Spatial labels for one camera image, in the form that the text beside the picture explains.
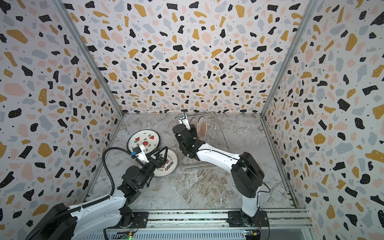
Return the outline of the white plate red rim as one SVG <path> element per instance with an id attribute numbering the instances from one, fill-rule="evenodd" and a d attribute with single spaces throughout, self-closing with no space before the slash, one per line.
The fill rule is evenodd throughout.
<path id="1" fill-rule="evenodd" d="M 196 132 L 199 131 L 199 128 L 198 128 L 198 120 L 196 117 L 192 117 L 191 121 L 190 121 L 190 126 L 191 127 L 194 127 Z"/>

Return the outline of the aluminium corner post right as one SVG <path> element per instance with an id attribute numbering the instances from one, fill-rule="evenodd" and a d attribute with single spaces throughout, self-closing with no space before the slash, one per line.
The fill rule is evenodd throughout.
<path id="1" fill-rule="evenodd" d="M 318 0 L 310 0 L 307 7 L 306 7 L 306 10 L 304 11 L 303 19 L 301 20 L 301 22 L 298 26 L 298 30 L 296 31 L 296 33 L 294 35 L 293 41 L 290 45 L 290 48 L 288 49 L 288 52 L 284 58 L 282 66 L 281 66 L 279 73 L 277 75 L 277 79 L 275 80 L 273 86 L 271 87 L 270 94 L 267 97 L 265 105 L 264 105 L 264 107 L 260 113 L 261 119 L 263 119 L 264 116 L 267 115 L 268 108 L 270 107 L 270 105 L 273 102 L 274 95 L 278 91 L 278 87 L 281 84 L 286 71 L 288 70 L 291 59 L 294 57 L 295 51 L 296 51 L 296 49 L 297 49 L 297 47 L 298 47 L 298 45 L 302 39 L 302 36 L 305 32 L 305 29 L 308 25 L 308 22 L 310 21 L 310 17 L 312 16 L 315 8 L 317 7 L 318 2 L 319 2 Z"/>

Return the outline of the aluminium corner post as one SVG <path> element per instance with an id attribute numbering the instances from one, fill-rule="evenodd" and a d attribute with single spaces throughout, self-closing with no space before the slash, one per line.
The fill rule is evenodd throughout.
<path id="1" fill-rule="evenodd" d="M 307 7 L 306 7 L 306 10 L 304 11 L 303 19 L 301 20 L 301 22 L 298 26 L 298 30 L 296 31 L 296 33 L 294 35 L 293 41 L 290 45 L 290 48 L 288 49 L 288 52 L 284 58 L 282 66 L 281 66 L 279 73 L 277 75 L 277 79 L 275 80 L 273 86 L 271 87 L 270 94 L 267 97 L 265 105 L 264 105 L 264 107 L 260 113 L 261 119 L 263 119 L 264 116 L 267 115 L 268 108 L 270 107 L 270 105 L 273 102 L 274 95 L 278 91 L 278 87 L 281 84 L 286 71 L 288 70 L 291 59 L 294 57 L 295 51 L 296 51 L 296 49 L 297 49 L 297 47 L 298 47 L 298 45 L 302 39 L 302 36 L 305 32 L 305 29 L 308 25 L 308 22 L 310 21 L 310 17 L 312 16 L 315 8 L 317 7 L 318 2 L 319 2 L 318 0 L 310 0 Z"/>
<path id="2" fill-rule="evenodd" d="M 94 59 L 92 58 L 92 56 L 91 56 L 91 54 L 87 48 L 87 45 L 82 40 L 81 35 L 80 35 L 78 29 L 76 28 L 73 20 L 71 19 L 70 14 L 67 12 L 63 1 L 53 0 L 52 3 L 53 3 L 55 10 L 59 14 L 60 18 L 63 20 L 66 28 L 68 29 L 68 31 L 72 35 L 73 40 L 77 44 L 80 52 L 84 56 L 90 69 L 96 75 L 96 78 L 99 81 L 101 87 L 103 88 L 106 96 L 110 100 L 111 105 L 114 107 L 115 111 L 120 116 L 120 118 L 123 117 L 124 116 L 123 111 L 120 109 L 120 106 L 119 106 L 117 100 L 115 99 L 114 95 L 112 94 L 112 91 L 109 88 L 107 82 L 105 81 L 104 76 L 102 75 L 100 69 L 98 68 L 97 64 L 95 63 Z"/>

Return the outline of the watermelon pattern plate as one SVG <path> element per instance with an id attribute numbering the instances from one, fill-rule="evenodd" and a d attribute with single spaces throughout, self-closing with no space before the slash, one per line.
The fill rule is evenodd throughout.
<path id="1" fill-rule="evenodd" d="M 127 150 L 132 152 L 135 147 L 143 145 L 146 155 L 155 153 L 160 146 L 160 135 L 153 130 L 141 130 L 133 134 L 127 142 Z"/>

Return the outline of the patterned plate rack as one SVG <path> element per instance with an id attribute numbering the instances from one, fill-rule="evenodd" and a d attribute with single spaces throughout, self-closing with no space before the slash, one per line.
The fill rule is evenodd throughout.
<path id="1" fill-rule="evenodd" d="M 173 151 L 172 149 L 168 149 L 167 161 L 161 168 L 157 168 L 154 171 L 154 177 L 164 178 L 166 176 L 171 175 L 178 167 L 178 160 L 179 159 L 176 152 Z"/>

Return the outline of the aluminium corner post left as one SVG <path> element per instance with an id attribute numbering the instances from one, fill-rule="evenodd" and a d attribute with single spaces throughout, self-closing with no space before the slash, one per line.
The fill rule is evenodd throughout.
<path id="1" fill-rule="evenodd" d="M 53 3 L 55 10 L 59 14 L 60 18 L 63 20 L 66 28 L 68 29 L 68 31 L 72 35 L 73 40 L 77 44 L 80 52 L 84 56 L 90 69 L 96 75 L 96 78 L 99 81 L 101 87 L 103 88 L 106 96 L 110 100 L 111 105 L 114 107 L 115 111 L 120 116 L 120 118 L 123 117 L 124 116 L 123 111 L 120 109 L 120 106 L 119 106 L 117 100 L 115 99 L 114 95 L 112 94 L 112 91 L 109 88 L 107 82 L 105 81 L 104 76 L 102 75 L 100 69 L 98 68 L 97 64 L 95 63 L 94 59 L 92 58 L 92 56 L 91 56 L 91 54 L 87 48 L 87 45 L 82 40 L 81 35 L 80 35 L 78 29 L 76 28 L 73 20 L 71 19 L 70 14 L 67 12 L 63 1 L 53 0 L 52 3 Z"/>

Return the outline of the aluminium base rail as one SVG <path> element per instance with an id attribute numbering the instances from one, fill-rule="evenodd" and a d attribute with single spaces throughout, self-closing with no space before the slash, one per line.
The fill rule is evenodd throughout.
<path id="1" fill-rule="evenodd" d="M 111 214 L 80 217 L 74 240 L 86 239 L 257 239 L 315 240 L 303 209 L 129 211 L 119 222 Z"/>

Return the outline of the sunburst plate in rack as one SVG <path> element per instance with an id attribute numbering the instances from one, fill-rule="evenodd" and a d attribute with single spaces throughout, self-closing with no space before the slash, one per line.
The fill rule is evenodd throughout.
<path id="1" fill-rule="evenodd" d="M 204 116 L 199 117 L 198 119 L 198 137 L 201 140 L 204 140 L 207 134 L 207 120 Z"/>

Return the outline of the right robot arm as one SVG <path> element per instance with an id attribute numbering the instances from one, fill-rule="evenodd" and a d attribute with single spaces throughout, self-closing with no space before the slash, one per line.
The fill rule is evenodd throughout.
<path id="1" fill-rule="evenodd" d="M 259 225 L 259 192 L 265 174 L 253 156 L 247 152 L 238 155 L 214 148 L 198 138 L 195 128 L 188 129 L 183 124 L 173 127 L 173 133 L 185 157 L 213 164 L 231 173 L 235 187 L 242 195 L 242 208 L 237 212 L 239 217 L 229 214 L 228 223 L 232 226 Z"/>

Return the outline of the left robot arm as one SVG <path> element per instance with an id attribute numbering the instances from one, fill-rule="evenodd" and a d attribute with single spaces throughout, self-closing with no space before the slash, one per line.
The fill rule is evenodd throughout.
<path id="1" fill-rule="evenodd" d="M 111 182 L 109 194 L 79 205 L 66 207 L 57 204 L 27 235 L 28 240 L 80 240 L 100 230 L 115 226 L 129 226 L 134 223 L 134 214 L 130 208 L 148 187 L 155 170 L 167 162 L 168 147 L 147 157 L 137 147 L 131 155 L 136 157 L 140 166 L 129 167 L 123 174 L 123 182 L 116 187 Z"/>

